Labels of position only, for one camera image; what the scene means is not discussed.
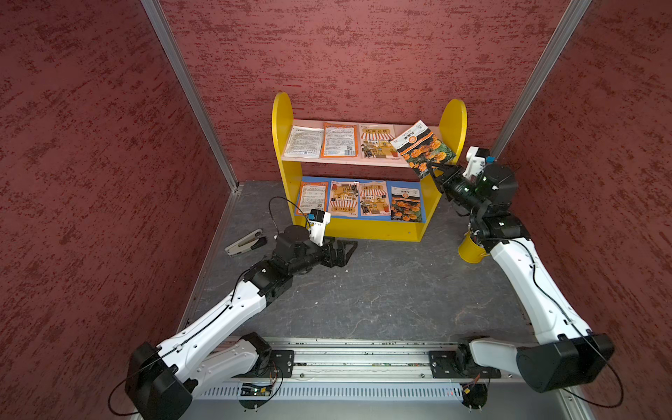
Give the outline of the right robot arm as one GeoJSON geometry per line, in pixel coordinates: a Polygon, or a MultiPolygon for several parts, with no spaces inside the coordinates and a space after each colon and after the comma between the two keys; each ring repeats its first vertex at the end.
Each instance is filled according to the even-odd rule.
{"type": "Polygon", "coordinates": [[[493,163],[471,182],[460,166],[431,163],[428,169],[437,190],[467,211],[467,239],[502,268],[537,339],[528,347],[473,339],[468,349],[474,363],[515,373],[538,393],[571,392],[610,369],[614,343],[607,334],[595,334],[572,308],[545,269],[528,229],[510,210],[518,187],[513,171],[493,163]]]}

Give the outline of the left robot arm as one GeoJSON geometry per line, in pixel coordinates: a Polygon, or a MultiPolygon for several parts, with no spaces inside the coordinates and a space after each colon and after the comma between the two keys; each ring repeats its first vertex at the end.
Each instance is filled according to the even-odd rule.
{"type": "Polygon", "coordinates": [[[291,225],[276,238],[269,257],[241,273],[232,292],[192,325],[158,345],[144,342],[129,357],[124,392],[144,419],[178,419],[194,397],[215,383],[249,372],[265,372],[271,346],[247,334],[223,351],[216,348],[238,327],[263,311],[292,286],[297,275],[316,266],[344,267],[357,241],[326,236],[291,225]]]}

